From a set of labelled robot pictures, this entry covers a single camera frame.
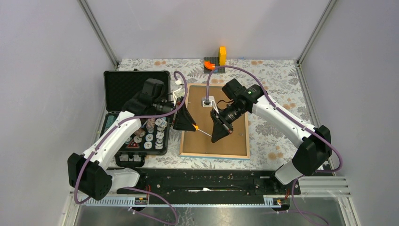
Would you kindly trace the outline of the orange thin tool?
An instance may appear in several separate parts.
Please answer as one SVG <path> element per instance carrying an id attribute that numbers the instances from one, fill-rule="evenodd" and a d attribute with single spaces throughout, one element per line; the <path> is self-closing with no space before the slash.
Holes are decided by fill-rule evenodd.
<path id="1" fill-rule="evenodd" d="M 203 134 L 205 134 L 205 135 L 207 135 L 209 137 L 212 137 L 212 135 L 210 135 L 209 133 L 201 130 L 197 125 L 193 124 L 193 127 L 195 128 L 195 131 L 199 131 L 199 132 L 201 132 L 201 133 L 203 133 Z"/>

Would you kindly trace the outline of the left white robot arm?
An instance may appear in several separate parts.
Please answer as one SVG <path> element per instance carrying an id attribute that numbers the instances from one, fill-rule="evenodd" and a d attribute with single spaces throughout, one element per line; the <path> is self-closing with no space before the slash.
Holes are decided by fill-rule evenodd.
<path id="1" fill-rule="evenodd" d="M 156 79 L 144 82 L 141 92 L 136 93 L 122 107 L 111 127 L 82 154 L 72 153 L 67 160 L 69 184 L 74 188 L 74 201 L 83 204 L 87 201 L 78 199 L 78 192 L 97 201 L 109 192 L 130 189 L 139 194 L 145 190 L 146 181 L 140 174 L 128 167 L 121 170 L 108 170 L 108 165 L 120 150 L 128 137 L 139 130 L 142 119 L 162 118 L 177 115 L 185 106 L 188 95 L 186 80 L 184 95 L 180 103 L 162 102 L 164 83 Z"/>

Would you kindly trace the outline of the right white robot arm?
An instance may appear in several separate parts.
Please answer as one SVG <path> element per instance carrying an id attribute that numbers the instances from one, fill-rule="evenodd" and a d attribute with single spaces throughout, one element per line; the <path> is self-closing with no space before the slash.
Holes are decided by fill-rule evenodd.
<path id="1" fill-rule="evenodd" d="M 300 176 L 311 176 L 331 156 L 328 146 L 331 134 L 327 127 L 314 127 L 266 96 L 259 85 L 249 88 L 232 79 L 222 87 L 230 102 L 226 108 L 213 109 L 212 143 L 233 133 L 233 122 L 245 113 L 252 113 L 276 127 L 297 148 L 292 160 L 279 167 L 272 175 L 270 188 L 276 194 L 288 189 L 289 183 Z"/>

